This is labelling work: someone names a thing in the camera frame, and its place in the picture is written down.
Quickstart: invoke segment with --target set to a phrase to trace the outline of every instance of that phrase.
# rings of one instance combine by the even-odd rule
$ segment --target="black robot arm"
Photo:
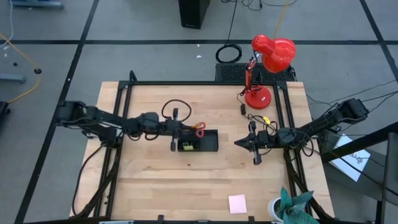
[[[166,117],[159,121],[155,112],[142,113],[136,118],[122,118],[111,113],[99,110],[95,106],[86,106],[80,101],[64,101],[58,105],[57,125],[68,128],[82,129],[83,134],[94,134],[107,147],[118,144],[118,133],[121,131],[129,138],[139,138],[146,135],[147,140],[154,140],[158,136],[171,136],[170,149],[175,151],[175,140],[195,134],[197,129],[184,125],[178,121],[178,109],[174,108],[173,117]]]
[[[369,111],[361,100],[350,99],[336,104],[321,115],[318,119],[299,128],[280,128],[271,135],[267,130],[258,131],[256,123],[249,123],[249,135],[246,138],[235,141],[235,145],[241,146],[254,153],[254,165],[259,165],[261,155],[258,149],[283,148],[289,146],[295,148],[304,145],[310,140],[310,136],[316,135],[326,129],[340,123],[356,124],[368,117]]]

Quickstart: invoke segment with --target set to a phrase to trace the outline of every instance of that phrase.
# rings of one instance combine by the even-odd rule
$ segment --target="lamp base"
[[[261,110],[271,103],[271,93],[264,86],[256,86],[245,92],[244,99],[251,108]]]

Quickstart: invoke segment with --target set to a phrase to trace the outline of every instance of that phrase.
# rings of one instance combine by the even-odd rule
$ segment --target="black floor stripe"
[[[380,44],[381,49],[383,50],[384,56],[387,59],[387,62],[390,66],[392,74],[394,74],[395,78],[398,80],[398,68],[397,68],[397,65],[396,65],[394,59],[391,56],[390,50],[388,49],[388,47],[386,45],[387,42],[384,41],[383,36],[381,35],[379,28],[377,27],[376,21],[374,20],[372,13],[368,7],[368,4],[366,4],[366,1],[365,0],[359,0],[359,1],[361,2],[361,5],[363,7],[363,10],[365,11],[366,17],[368,18],[369,23],[371,24],[374,35],[376,35],[377,40],[380,41],[380,43],[381,43]]]
[[[84,46],[84,41],[87,38],[87,34],[88,34],[89,29],[90,29],[91,22],[93,21],[93,18],[94,18],[94,14],[95,14],[95,11],[96,11],[96,8],[97,8],[97,5],[98,5],[98,1],[99,0],[94,0],[93,1],[93,5],[92,5],[92,7],[90,9],[90,13],[88,14],[88,18],[87,18],[87,21],[86,21],[86,24],[85,24],[85,28],[83,29],[83,33],[81,34],[80,41],[78,43],[78,47],[77,47],[76,52],[75,52],[75,56],[73,57],[72,64],[70,65],[69,72],[68,72],[68,75],[67,75],[67,77],[65,79],[65,83],[63,84],[63,88],[62,88],[62,91],[61,91],[61,94],[60,94],[60,98],[58,99],[58,102],[63,101],[66,98],[66,96],[67,96],[68,89],[69,89],[70,83],[71,83],[72,78],[73,78],[73,74],[75,73],[76,66],[77,66],[79,58],[80,58],[81,50],[83,49],[83,46]],[[27,186],[24,198],[22,199],[21,206],[19,207],[18,214],[17,214],[17,217],[15,219],[15,223],[17,223],[17,224],[20,224],[20,223],[24,222],[27,210],[29,208],[30,201],[32,200],[32,196],[34,194],[37,182],[39,181],[39,176],[40,176],[40,173],[42,171],[42,168],[43,168],[43,165],[44,165],[44,161],[45,161],[45,158],[46,158],[47,153],[49,151],[51,140],[52,140],[54,132],[55,132],[55,125],[54,125],[55,122],[56,122],[55,113],[56,113],[56,110],[55,110],[55,112],[53,114],[49,130],[47,131],[47,134],[45,136],[44,143],[43,143],[42,148],[40,150],[40,154],[39,154],[39,157],[38,157],[38,159],[36,161],[36,165],[34,167],[32,176],[30,177],[30,181],[29,181],[29,184]]]
[[[296,45],[398,45],[398,40],[293,40]],[[86,40],[98,45],[225,44],[226,40]],[[79,44],[80,40],[13,40],[13,44]],[[251,44],[251,40],[229,40],[230,44]]]

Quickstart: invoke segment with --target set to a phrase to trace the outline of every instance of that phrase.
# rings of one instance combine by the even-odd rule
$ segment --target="yellow label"
[[[267,124],[271,124],[271,122],[269,121],[269,119],[268,119],[267,117],[263,117],[263,119],[264,119],[264,121],[265,121]]]
[[[193,150],[193,146],[182,146],[184,150]]]

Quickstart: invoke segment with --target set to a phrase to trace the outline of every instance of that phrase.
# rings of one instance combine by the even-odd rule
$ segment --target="white paper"
[[[347,135],[343,134],[339,140],[337,141],[336,145],[334,146],[334,149],[340,146],[344,146],[345,144],[353,141],[350,139]],[[350,155],[343,156],[342,159],[347,161],[349,164],[351,164],[353,167],[357,168],[360,171],[363,171],[365,168],[366,163],[368,162],[368,159],[363,159],[363,158],[369,158],[370,153],[368,153],[366,150],[362,149],[358,152],[354,152]],[[331,165],[336,167],[338,170],[342,171],[344,174],[346,174],[348,177],[353,179],[355,182],[358,181],[359,176],[361,173],[358,171],[354,170],[352,167],[350,167],[347,163],[345,163],[341,159],[335,159],[329,162]]]

